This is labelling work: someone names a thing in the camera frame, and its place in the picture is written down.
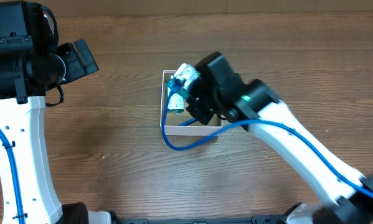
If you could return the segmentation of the blue disposable razor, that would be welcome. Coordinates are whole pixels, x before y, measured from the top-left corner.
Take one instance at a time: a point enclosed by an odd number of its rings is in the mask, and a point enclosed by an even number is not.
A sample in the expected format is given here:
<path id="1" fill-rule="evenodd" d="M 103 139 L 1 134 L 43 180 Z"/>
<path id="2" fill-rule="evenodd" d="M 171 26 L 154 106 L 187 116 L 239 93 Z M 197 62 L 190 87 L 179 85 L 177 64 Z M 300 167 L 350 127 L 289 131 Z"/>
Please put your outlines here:
<path id="1" fill-rule="evenodd" d="M 188 125 L 193 124 L 195 122 L 197 122 L 197 120 L 195 118 L 191 118 L 191 119 L 189 119 L 189 120 L 187 120 L 187 121 L 185 121 L 185 122 L 183 122 L 183 123 L 181 123 L 179 125 L 180 126 L 188 126 Z"/>

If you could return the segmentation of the green white soap packet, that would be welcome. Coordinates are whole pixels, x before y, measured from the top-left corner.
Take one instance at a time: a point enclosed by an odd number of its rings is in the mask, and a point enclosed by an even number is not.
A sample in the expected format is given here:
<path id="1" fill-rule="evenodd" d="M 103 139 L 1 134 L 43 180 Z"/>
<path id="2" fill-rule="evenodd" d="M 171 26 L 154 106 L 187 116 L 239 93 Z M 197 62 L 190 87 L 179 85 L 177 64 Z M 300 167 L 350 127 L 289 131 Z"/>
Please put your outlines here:
<path id="1" fill-rule="evenodd" d="M 185 109 L 184 98 L 178 93 L 171 94 L 170 88 L 167 88 L 167 95 L 168 111 L 177 116 L 182 115 Z"/>

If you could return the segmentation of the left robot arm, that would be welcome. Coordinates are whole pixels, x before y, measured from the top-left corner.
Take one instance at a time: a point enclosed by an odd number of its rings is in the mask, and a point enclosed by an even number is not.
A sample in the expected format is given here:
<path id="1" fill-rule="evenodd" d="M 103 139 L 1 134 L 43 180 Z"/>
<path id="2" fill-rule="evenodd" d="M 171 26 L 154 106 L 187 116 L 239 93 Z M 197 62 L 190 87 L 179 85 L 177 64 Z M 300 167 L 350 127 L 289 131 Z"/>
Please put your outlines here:
<path id="1" fill-rule="evenodd" d="M 0 180 L 4 223 L 109 223 L 107 212 L 60 203 L 44 134 L 46 93 L 98 70 L 87 43 L 59 44 L 52 11 L 0 2 Z"/>

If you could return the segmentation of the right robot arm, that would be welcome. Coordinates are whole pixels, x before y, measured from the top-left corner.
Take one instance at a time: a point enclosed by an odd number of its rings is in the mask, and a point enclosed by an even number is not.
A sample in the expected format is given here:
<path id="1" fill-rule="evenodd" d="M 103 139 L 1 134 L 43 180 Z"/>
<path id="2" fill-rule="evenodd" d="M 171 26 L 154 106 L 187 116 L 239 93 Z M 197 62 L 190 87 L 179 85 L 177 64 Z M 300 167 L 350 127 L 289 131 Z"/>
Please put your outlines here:
<path id="1" fill-rule="evenodd" d="M 259 79 L 246 84 L 214 52 L 178 71 L 186 76 L 189 112 L 206 124 L 214 114 L 271 146 L 310 186 L 317 205 L 300 204 L 281 223 L 371 223 L 373 175 L 364 176 L 317 140 L 288 105 Z"/>

